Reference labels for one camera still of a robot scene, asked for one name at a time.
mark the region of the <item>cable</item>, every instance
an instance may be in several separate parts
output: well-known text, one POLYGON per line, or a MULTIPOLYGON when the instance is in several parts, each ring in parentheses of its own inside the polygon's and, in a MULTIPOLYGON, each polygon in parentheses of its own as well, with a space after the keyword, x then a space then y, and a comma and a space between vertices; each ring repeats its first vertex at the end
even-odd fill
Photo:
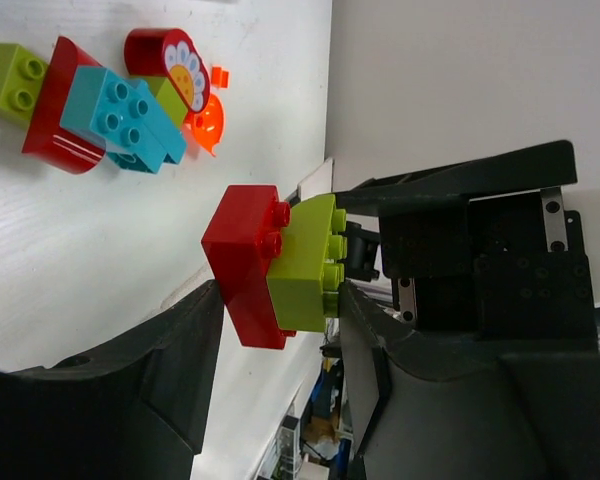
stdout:
POLYGON ((307 441, 306 441, 304 438, 301 438, 301 439, 300 439, 300 442, 301 442, 301 443, 303 443, 304 445, 306 445, 306 446, 307 446, 307 448, 308 448, 309 450, 311 450, 313 453, 315 453, 315 454, 318 456, 318 458, 319 458, 320 460, 322 460, 322 461, 324 461, 324 462, 329 462, 329 460, 327 460, 325 457, 323 457, 322 455, 320 455, 320 454, 319 454, 319 453, 316 451, 316 449, 315 449, 315 448, 313 448, 311 445, 309 445, 309 444, 307 443, 307 441))

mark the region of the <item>red round lego brick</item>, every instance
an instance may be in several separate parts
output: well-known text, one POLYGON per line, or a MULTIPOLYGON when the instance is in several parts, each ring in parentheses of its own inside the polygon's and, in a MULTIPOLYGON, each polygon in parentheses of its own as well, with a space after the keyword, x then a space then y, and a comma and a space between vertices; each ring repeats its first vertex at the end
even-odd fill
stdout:
POLYGON ((209 73, 193 45, 179 28, 136 28, 124 42, 130 75, 167 77, 190 111, 201 112, 209 101, 209 73))
POLYGON ((104 150, 60 127, 60 118, 79 66, 101 66, 67 37, 58 37, 31 118, 22 153, 31 153, 70 173, 95 167, 104 150))

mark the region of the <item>lego stud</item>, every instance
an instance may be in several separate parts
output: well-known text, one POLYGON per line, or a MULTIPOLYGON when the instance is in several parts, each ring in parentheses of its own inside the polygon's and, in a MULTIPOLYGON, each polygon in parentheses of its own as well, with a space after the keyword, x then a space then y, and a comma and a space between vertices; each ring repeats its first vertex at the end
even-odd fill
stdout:
POLYGON ((322 295, 322 309, 326 318, 338 318, 338 293, 325 292, 322 295))
POLYGON ((44 78, 44 64, 37 58, 24 59, 18 65, 18 70, 27 80, 41 80, 44 78))
POLYGON ((137 128, 126 128, 122 131, 120 139, 126 147, 136 145, 140 141, 140 132, 137 128))
POLYGON ((98 127, 103 133, 115 132, 120 126, 120 119, 114 113, 105 113, 98 119, 98 127))
POLYGON ((15 110, 19 110, 21 112, 31 110, 35 103, 36 102, 33 99, 33 95, 22 88, 14 90, 9 95, 9 105, 11 105, 15 110))
POLYGON ((342 235, 329 235, 327 258, 342 260, 344 258, 344 237, 342 235))
POLYGON ((325 263, 322 270, 322 289, 334 292, 342 283, 341 271, 337 263, 325 263))
POLYGON ((287 202, 278 202, 273 206, 273 226, 284 228, 291 221, 291 207, 287 202))
POLYGON ((344 232, 347 228, 347 212, 343 208, 336 208, 331 217, 331 231, 334 233, 344 232))
POLYGON ((149 111, 149 104, 144 100, 135 100, 129 105, 129 113, 134 118, 144 117, 149 111))
POLYGON ((122 82, 111 82, 107 87, 107 95, 112 102, 123 102, 129 96, 129 87, 122 82))
POLYGON ((264 258, 276 258, 282 251, 282 236, 280 232, 269 232, 262 239, 260 245, 261 253, 264 258))

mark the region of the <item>lime green lego brick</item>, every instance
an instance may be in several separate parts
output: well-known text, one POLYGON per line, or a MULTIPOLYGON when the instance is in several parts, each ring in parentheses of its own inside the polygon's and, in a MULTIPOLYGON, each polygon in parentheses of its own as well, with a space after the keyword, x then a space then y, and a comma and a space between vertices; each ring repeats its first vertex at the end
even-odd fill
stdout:
POLYGON ((28 128, 49 65, 17 43, 0 43, 0 115, 28 128))
POLYGON ((182 127, 188 109, 180 98, 180 94, 171 83, 171 80, 166 77, 136 76, 134 78, 142 78, 149 84, 149 91, 156 97, 156 100, 164 108, 164 111, 167 112, 173 124, 177 128, 182 127))
POLYGON ((347 255, 341 235, 346 212, 336 209, 335 196, 320 195, 291 209, 282 229, 282 253, 271 262, 267 286, 282 330, 323 332, 327 317, 338 316, 338 286, 344 280, 347 255))

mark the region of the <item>orange translucent lego piece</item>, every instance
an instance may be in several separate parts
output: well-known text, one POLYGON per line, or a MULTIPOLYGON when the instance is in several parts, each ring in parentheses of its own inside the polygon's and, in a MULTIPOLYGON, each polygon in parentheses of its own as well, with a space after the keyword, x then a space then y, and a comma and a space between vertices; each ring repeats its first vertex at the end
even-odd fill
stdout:
POLYGON ((224 108, 220 99, 212 93, 202 112, 186 116, 184 126, 193 132, 196 142, 215 157, 213 148, 220 143, 224 132, 224 108))
POLYGON ((212 67, 211 85, 216 88, 229 88, 229 71, 222 67, 212 67))

